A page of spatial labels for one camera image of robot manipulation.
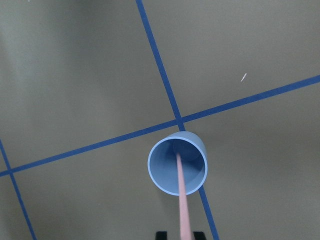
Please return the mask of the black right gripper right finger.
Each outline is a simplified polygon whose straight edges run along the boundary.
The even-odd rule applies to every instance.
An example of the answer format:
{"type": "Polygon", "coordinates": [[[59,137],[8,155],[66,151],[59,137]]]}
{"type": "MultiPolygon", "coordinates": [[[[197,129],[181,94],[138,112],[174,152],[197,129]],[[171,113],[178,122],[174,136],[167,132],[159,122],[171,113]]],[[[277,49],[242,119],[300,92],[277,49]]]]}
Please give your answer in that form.
{"type": "Polygon", "coordinates": [[[206,240],[206,235],[203,231],[194,231],[193,236],[195,240],[206,240]]]}

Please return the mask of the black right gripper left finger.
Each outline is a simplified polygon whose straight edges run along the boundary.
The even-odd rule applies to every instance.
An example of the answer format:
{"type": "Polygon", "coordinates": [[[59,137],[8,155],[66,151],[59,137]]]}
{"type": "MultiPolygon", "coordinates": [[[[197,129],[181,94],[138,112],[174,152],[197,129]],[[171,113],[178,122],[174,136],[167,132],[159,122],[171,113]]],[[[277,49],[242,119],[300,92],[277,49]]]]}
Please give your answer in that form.
{"type": "Polygon", "coordinates": [[[166,231],[157,231],[155,233],[155,240],[167,240],[167,232],[166,231]]]}

